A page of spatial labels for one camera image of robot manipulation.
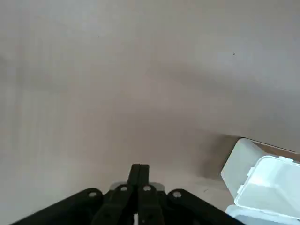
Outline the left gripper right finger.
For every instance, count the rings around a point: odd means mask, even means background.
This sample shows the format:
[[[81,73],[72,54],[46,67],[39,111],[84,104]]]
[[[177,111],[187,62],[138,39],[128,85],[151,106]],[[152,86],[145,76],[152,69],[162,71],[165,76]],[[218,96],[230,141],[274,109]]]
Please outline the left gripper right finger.
[[[160,191],[149,182],[149,165],[140,165],[138,215],[144,225],[241,225],[239,220],[184,190]]]

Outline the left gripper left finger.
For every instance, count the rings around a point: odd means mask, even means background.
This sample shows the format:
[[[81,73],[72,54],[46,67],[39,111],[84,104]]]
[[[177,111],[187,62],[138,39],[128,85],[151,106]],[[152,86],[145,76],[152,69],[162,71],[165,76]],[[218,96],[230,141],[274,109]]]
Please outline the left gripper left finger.
[[[126,182],[107,193],[88,188],[26,216],[14,225],[132,225],[140,165],[133,164]]]

